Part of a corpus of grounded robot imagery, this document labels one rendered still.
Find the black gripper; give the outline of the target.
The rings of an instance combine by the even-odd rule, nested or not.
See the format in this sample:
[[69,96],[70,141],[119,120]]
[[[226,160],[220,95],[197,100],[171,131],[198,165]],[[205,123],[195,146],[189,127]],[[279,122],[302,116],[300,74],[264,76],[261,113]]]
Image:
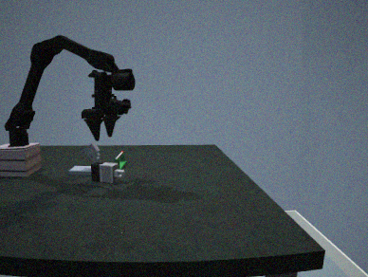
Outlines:
[[109,138],[111,138],[115,122],[121,117],[118,115],[123,115],[111,110],[110,112],[105,112],[108,111],[108,107],[105,105],[109,96],[111,96],[112,99],[115,94],[112,94],[112,91],[109,90],[94,91],[94,95],[92,95],[92,97],[95,98],[95,107],[92,107],[92,109],[84,109],[82,111],[82,119],[87,119],[84,121],[91,130],[95,141],[99,141],[100,139],[101,123],[103,121],[107,130],[107,134]]

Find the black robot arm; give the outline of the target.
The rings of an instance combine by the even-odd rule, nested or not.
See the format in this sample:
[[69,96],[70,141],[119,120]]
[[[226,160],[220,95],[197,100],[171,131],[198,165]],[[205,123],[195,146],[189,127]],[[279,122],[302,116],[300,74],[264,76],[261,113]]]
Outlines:
[[[15,104],[7,123],[4,125],[6,131],[9,131],[10,145],[8,147],[28,145],[27,129],[29,129],[35,115],[32,103],[37,87],[45,68],[51,63],[54,56],[61,53],[63,49],[79,55],[91,66],[104,71],[93,70],[88,75],[88,78],[95,78],[94,91],[112,90],[112,87],[115,90],[134,90],[136,80],[132,69],[119,69],[115,65],[113,55],[87,48],[63,35],[36,43],[30,53],[31,66],[19,103]],[[111,75],[105,71],[111,72]],[[129,108],[132,108],[131,102],[127,99],[118,101],[116,97],[114,96],[114,99],[111,99],[111,96],[108,97],[105,105],[108,107],[108,111],[105,112],[111,110],[118,114],[128,114]],[[16,126],[19,127],[16,128]]]

